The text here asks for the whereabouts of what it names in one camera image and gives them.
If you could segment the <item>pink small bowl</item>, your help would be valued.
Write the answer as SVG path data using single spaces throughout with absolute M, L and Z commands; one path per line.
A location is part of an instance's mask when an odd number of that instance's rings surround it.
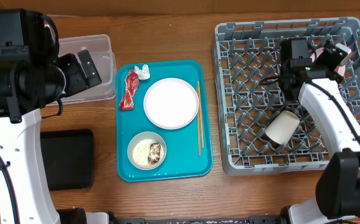
M 346 66 L 345 65 L 338 66 L 336 71 L 340 76 L 343 77 L 345 75 L 345 72 L 346 72 Z

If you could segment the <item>white tissue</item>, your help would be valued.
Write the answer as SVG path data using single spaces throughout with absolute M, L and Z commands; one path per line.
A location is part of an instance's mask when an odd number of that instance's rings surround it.
M 138 75 L 140 80 L 148 80 L 150 78 L 150 71 L 147 64 L 144 64 L 142 68 L 135 65 L 134 72 Z

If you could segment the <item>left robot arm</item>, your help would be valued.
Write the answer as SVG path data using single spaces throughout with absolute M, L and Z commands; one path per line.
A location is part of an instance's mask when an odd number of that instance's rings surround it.
M 107 213 L 56 209 L 40 147 L 41 109 L 101 84 L 87 50 L 59 55 L 53 20 L 0 10 L 0 221 L 108 223 Z

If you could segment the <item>clear plastic bin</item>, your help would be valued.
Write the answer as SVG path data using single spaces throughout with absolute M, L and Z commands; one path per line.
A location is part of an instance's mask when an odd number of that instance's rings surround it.
M 86 103 L 90 101 L 110 100 L 115 97 L 116 63 L 110 38 L 106 34 L 68 37 L 59 39 L 59 56 L 88 50 L 102 79 L 102 84 L 76 95 L 62 98 L 63 104 Z

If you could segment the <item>black plastic tray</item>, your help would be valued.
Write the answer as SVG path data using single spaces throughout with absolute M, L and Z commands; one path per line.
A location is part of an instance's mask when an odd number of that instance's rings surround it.
M 95 143 L 91 130 L 42 132 L 40 142 L 50 191 L 93 185 Z

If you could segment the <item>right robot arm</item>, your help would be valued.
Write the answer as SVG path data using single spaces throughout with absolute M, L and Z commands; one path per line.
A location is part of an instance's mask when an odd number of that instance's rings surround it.
M 332 42 L 321 53 L 306 39 L 280 44 L 279 86 L 287 100 L 298 101 L 310 114 L 330 156 L 315 196 L 284 209 L 288 223 L 347 223 L 360 217 L 360 125 L 341 97 L 338 73 L 352 54 Z

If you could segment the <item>grey bowl with rice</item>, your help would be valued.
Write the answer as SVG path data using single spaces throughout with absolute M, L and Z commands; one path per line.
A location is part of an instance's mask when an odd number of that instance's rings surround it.
M 148 163 L 150 145 L 159 142 L 161 145 L 161 157 L 155 164 Z M 167 147 L 164 139 L 151 131 L 145 131 L 133 137 L 128 145 L 128 158 L 130 162 L 140 170 L 152 170 L 159 167 L 165 160 Z

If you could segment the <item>teal serving tray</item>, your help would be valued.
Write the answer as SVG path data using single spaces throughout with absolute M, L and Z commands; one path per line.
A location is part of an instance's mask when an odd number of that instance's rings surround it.
M 204 73 L 195 60 L 151 62 L 132 110 L 116 110 L 116 166 L 127 182 L 209 173 L 213 166 Z M 163 140 L 161 160 L 153 167 L 134 164 L 133 148 L 144 139 Z

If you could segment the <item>red snack wrapper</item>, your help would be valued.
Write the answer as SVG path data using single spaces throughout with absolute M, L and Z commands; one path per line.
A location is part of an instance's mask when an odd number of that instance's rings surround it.
M 118 105 L 121 110 L 127 111 L 134 108 L 134 95 L 139 85 L 140 79 L 138 78 L 138 74 L 129 70 L 125 78 L 125 93 Z

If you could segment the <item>white paper cup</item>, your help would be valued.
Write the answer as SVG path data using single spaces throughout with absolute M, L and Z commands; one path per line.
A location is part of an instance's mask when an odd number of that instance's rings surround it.
M 287 144 L 299 123 L 297 115 L 284 110 L 267 126 L 265 134 L 277 144 Z

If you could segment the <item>grey dishwasher rack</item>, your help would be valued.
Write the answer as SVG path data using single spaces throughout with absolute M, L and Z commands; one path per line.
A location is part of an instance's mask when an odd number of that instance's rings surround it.
M 320 52 L 327 42 L 352 50 L 339 91 L 360 124 L 360 20 L 355 17 L 218 24 L 212 44 L 219 108 L 222 167 L 227 175 L 268 175 L 322 170 L 329 161 L 316 124 L 297 102 L 289 102 L 277 84 L 260 80 L 280 73 L 280 43 L 305 38 Z M 265 136 L 282 111 L 300 123 L 285 145 Z

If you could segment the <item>brown food piece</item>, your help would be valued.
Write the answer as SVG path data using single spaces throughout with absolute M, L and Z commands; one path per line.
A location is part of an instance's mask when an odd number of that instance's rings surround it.
M 149 154 L 148 154 L 148 163 L 155 164 L 159 162 L 161 157 L 161 145 L 159 142 L 153 142 L 150 145 Z

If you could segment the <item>pink round plate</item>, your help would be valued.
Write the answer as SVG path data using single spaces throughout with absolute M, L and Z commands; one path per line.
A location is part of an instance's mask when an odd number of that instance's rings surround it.
M 163 129 L 180 129 L 197 115 L 197 93 L 188 82 L 179 78 L 164 78 L 147 90 L 143 108 L 147 118 Z

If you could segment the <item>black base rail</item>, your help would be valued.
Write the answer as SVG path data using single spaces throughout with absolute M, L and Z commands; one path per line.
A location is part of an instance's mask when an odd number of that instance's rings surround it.
M 145 220 L 144 218 L 113 218 L 115 224 L 286 224 L 285 218 L 279 215 L 252 215 L 248 218 L 214 218 L 214 219 L 171 219 Z

